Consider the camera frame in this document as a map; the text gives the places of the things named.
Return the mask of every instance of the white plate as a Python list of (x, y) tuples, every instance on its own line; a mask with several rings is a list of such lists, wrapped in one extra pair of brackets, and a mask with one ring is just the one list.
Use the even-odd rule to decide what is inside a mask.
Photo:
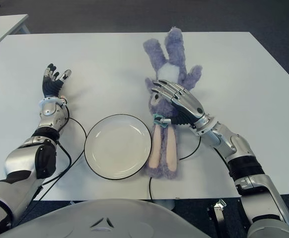
[(85, 141), (90, 168), (106, 179), (125, 179), (138, 172), (151, 151), (148, 128), (130, 115), (112, 115), (99, 121)]

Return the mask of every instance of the white table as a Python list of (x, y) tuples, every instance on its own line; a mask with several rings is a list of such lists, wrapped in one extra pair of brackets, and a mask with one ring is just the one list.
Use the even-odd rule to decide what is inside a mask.
[(24, 21), (28, 17), (27, 14), (0, 16), (0, 41), (7, 35), (15, 34), (17, 32), (30, 34), (30, 31), (24, 24)]
[[(146, 76), (154, 77), (142, 43), (165, 33), (41, 34), (7, 36), (0, 44), (0, 179), (10, 151), (28, 138), (39, 122), (42, 74), (53, 62), (72, 69), (62, 95), (72, 116), (90, 130), (118, 113), (140, 118), (148, 127)], [(184, 33), (187, 66), (203, 66), (192, 93), (204, 109), (249, 141), (264, 171), (281, 194), (289, 193), (289, 75), (247, 32)], [(179, 155), (197, 138), (179, 129)], [(73, 159), (83, 149), (79, 126), (69, 122), (61, 143)], [(57, 171), (67, 157), (59, 150)], [(218, 155), (205, 145), (180, 162), (177, 179), (153, 179), (155, 199), (236, 197), (238, 193)], [(46, 200), (98, 198), (148, 199), (144, 171), (124, 180), (106, 180), (81, 159), (48, 193)]]

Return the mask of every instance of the black cable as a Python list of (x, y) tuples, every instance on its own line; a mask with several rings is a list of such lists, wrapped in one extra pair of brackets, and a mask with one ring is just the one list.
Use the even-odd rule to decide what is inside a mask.
[[(74, 161), (74, 163), (70, 166), (70, 168), (78, 161), (78, 159), (81, 157), (81, 155), (84, 153), (84, 151), (82, 151), (81, 152), (81, 154), (78, 156), (78, 158)], [(36, 207), (36, 205), (43, 199), (43, 197), (45, 197), (45, 195), (52, 189), (52, 187), (61, 179), (61, 177), (63, 177), (65, 175), (65, 173), (64, 174), (62, 174), (61, 176), (59, 176), (58, 178), (57, 178), (57, 180), (49, 187), (49, 189), (42, 195), (42, 197), (37, 201), (37, 203), (35, 203), (35, 205), (31, 208), (31, 210), (30, 211), (28, 211), (28, 213), (26, 213), (25, 215), (24, 215), (24, 217), (17, 223), (17, 225), (16, 226), (18, 226), (23, 220), (24, 220), (24, 218), (25, 217), (27, 217), (27, 215), (29, 215), (30, 214), (30, 212), (32, 212), (33, 211), (33, 209)]]
[(228, 165), (227, 165), (225, 159), (223, 158), (223, 156), (219, 153), (219, 151), (218, 151), (217, 149), (214, 148), (214, 150), (215, 150), (216, 153), (219, 155), (219, 157), (223, 160), (224, 164), (226, 165), (226, 168), (227, 168), (228, 171), (229, 171), (229, 167), (228, 167)]
[(196, 149), (191, 153), (191, 154), (189, 154), (188, 156), (186, 156), (186, 157), (183, 157), (183, 158), (181, 158), (181, 159), (179, 159), (179, 160), (184, 160), (184, 159), (186, 159), (186, 158), (188, 158), (188, 157), (190, 157), (190, 156), (192, 156), (197, 150), (198, 150), (198, 148), (200, 147), (200, 144), (201, 144), (201, 140), (202, 140), (202, 138), (200, 137), (200, 140), (199, 140), (199, 144), (198, 144), (198, 147), (196, 147)]
[[(184, 160), (184, 159), (192, 156), (198, 150), (198, 148), (200, 147), (201, 140), (202, 140), (202, 138), (200, 137), (198, 146), (196, 147), (196, 149), (191, 154), (189, 154), (188, 156), (185, 156), (185, 157), (183, 157), (183, 158), (181, 158), (179, 160)], [(153, 203), (152, 194), (151, 194), (151, 180), (152, 180), (152, 177), (150, 177), (150, 179), (149, 179), (149, 195), (150, 195), (150, 201)]]
[[(69, 117), (69, 119), (72, 119), (73, 121), (75, 121), (75, 122), (82, 128), (82, 130), (84, 131), (85, 138), (87, 138), (87, 134), (86, 134), (86, 131), (85, 131), (84, 127), (83, 127), (77, 120), (75, 120), (74, 118), (70, 118), (70, 117)], [(57, 176), (54, 177), (53, 179), (51, 179), (51, 180), (43, 183), (42, 185), (47, 185), (48, 183), (50, 183), (50, 182), (56, 180), (57, 178), (59, 178), (60, 176), (63, 176), (62, 174), (65, 174), (65, 173), (70, 169), (70, 166), (71, 166), (71, 164), (72, 164), (72, 158), (71, 158), (71, 156), (69, 155), (69, 153), (66, 151), (66, 149), (64, 149), (64, 147), (60, 144), (59, 141), (57, 141), (57, 144), (59, 145), (59, 147), (63, 150), (63, 152), (64, 152), (64, 153), (67, 155), (67, 157), (69, 158), (70, 164), (69, 164), (69, 165), (66, 167), (66, 169), (64, 169), (59, 175), (57, 175)]]
[(150, 177), (150, 179), (149, 179), (149, 195), (150, 195), (151, 202), (154, 203), (153, 199), (152, 199), (152, 194), (151, 194), (151, 179), (152, 179), (152, 177)]
[(69, 122), (70, 120), (70, 111), (69, 111), (69, 108), (67, 106), (65, 106), (66, 110), (67, 110), (67, 120), (66, 122), (64, 123), (64, 125), (62, 125), (59, 129), (59, 132), (64, 128), (64, 126), (66, 126), (67, 122)]
[[(77, 121), (77, 120), (75, 120), (75, 119), (73, 119), (73, 118), (71, 118), (72, 120), (74, 120), (74, 121), (76, 121), (78, 124), (79, 124), (79, 126), (82, 128), (82, 130), (84, 131), (84, 134), (85, 134), (85, 138), (87, 138), (87, 134), (86, 134), (86, 131), (85, 131), (85, 129), (84, 129), (84, 127)], [(69, 167), (68, 167), (68, 169), (66, 168), (65, 170), (66, 170), (66, 172), (68, 171), (68, 170), (70, 170), (70, 168), (71, 167), (73, 167), (74, 166), (74, 164), (79, 160), (79, 158), (82, 156), (82, 154), (84, 153), (84, 150), (80, 153), (80, 155), (77, 157), (77, 159), (74, 161), (74, 163), (72, 163)], [(43, 197), (45, 197), (45, 195), (52, 189), (52, 187), (61, 179), (61, 177), (63, 177), (65, 174), (66, 174), (66, 172), (64, 173), (64, 171), (61, 173), (61, 174), (59, 174), (57, 177), (55, 177), (55, 178), (53, 178), (53, 180), (55, 180), (56, 179), (56, 181), (49, 187), (49, 189), (42, 195), (42, 197), (34, 204), (34, 206), (23, 216), (23, 218), (16, 224), (16, 226), (18, 226), (23, 220), (24, 220), (24, 218), (25, 217), (27, 217), (29, 214), (30, 214), (30, 212), (32, 212), (33, 210), (34, 210), (34, 208), (37, 206), (37, 204), (43, 199)]]
[(85, 131), (85, 129), (84, 129), (84, 127), (77, 121), (77, 120), (75, 120), (74, 118), (69, 118), (69, 119), (72, 119), (73, 121), (76, 121), (77, 122), (77, 124), (78, 125), (80, 125), (80, 127), (82, 128), (82, 130), (84, 131), (84, 134), (85, 134), (85, 138), (87, 138), (87, 133), (86, 133), (86, 131)]

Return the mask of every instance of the robot finger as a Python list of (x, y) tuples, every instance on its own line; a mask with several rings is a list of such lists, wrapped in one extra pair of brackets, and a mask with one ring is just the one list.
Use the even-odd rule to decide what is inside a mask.
[(182, 87), (180, 84), (170, 82), (170, 87), (177, 88), (179, 90), (180, 95), (183, 95), (186, 100), (191, 101), (192, 103), (196, 102), (196, 98), (187, 90), (186, 88)]
[(151, 88), (151, 91), (161, 95), (163, 98), (165, 98), (169, 102), (171, 102), (172, 98), (174, 98), (173, 95), (169, 94), (168, 92), (166, 92), (162, 88)]
[(48, 76), (49, 76), (52, 67), (53, 67), (53, 64), (52, 64), (52, 63), (49, 64), (49, 65), (46, 67), (46, 69), (45, 69), (45, 71), (44, 71), (44, 77), (48, 77)]
[(55, 69), (56, 69), (56, 66), (54, 65), (54, 66), (51, 68), (51, 72), (54, 73)]
[(54, 81), (54, 80), (57, 78), (57, 76), (59, 76), (59, 75), (60, 75), (60, 73), (59, 73), (59, 72), (56, 72), (56, 73), (53, 75), (52, 80)]
[(177, 93), (178, 93), (178, 90), (175, 90), (171, 87), (168, 87), (167, 85), (165, 85), (164, 83), (161, 83), (159, 81), (154, 81), (153, 84), (155, 86), (162, 88), (164, 91), (168, 92), (169, 94), (171, 94), (173, 96), (177, 95)]
[(71, 73), (72, 71), (68, 69), (57, 80), (64, 82), (71, 75)]
[(173, 91), (176, 91), (179, 95), (182, 95), (182, 91), (185, 89), (177, 83), (172, 83), (167, 80), (159, 80), (160, 83), (164, 84), (166, 87), (170, 88)]

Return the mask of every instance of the silver robot hand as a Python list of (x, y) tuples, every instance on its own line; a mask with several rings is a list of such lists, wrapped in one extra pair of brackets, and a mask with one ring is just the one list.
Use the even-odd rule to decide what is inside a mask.
[(162, 119), (162, 123), (194, 125), (205, 116), (201, 103), (181, 85), (167, 80), (154, 81), (153, 84), (156, 87), (151, 89), (152, 92), (160, 94), (179, 112), (174, 118)]
[(56, 66), (49, 64), (44, 72), (42, 89), (44, 97), (59, 97), (59, 92), (65, 80), (71, 75), (70, 69), (66, 70), (60, 77), (58, 72), (54, 73)]

